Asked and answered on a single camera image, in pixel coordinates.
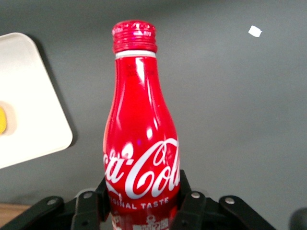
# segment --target bottle label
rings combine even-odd
[[[160,199],[160,195],[173,191],[180,181],[178,141],[158,141],[138,159],[133,158],[133,151],[112,151],[104,154],[104,165],[107,188],[115,195],[110,197],[113,205],[125,209],[162,206],[169,197]],[[151,201],[143,202],[144,197]]]

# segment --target red bottle cap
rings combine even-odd
[[[129,20],[117,23],[112,30],[113,52],[149,50],[157,52],[155,27],[144,21]]]

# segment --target red aluminum bottle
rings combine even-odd
[[[115,230],[166,230],[180,186],[177,132],[158,78],[155,27],[113,28],[116,84],[103,143]]]

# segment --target black object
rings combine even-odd
[[[183,170],[180,171],[180,181],[180,209],[170,230],[275,230],[239,197],[224,196],[215,202],[200,192],[191,191]],[[84,192],[65,204],[61,197],[47,197],[0,230],[99,230],[109,212],[103,179],[95,191]],[[291,230],[307,229],[306,224],[305,228],[298,227],[301,216],[299,213],[292,218]]]

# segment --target gray surface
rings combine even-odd
[[[35,39],[74,134],[64,151],[1,169],[0,202],[70,200],[98,185],[114,87],[111,29],[139,18],[158,30],[161,85],[191,186],[215,200],[237,195],[279,230],[307,207],[305,0],[0,4],[0,35]]]

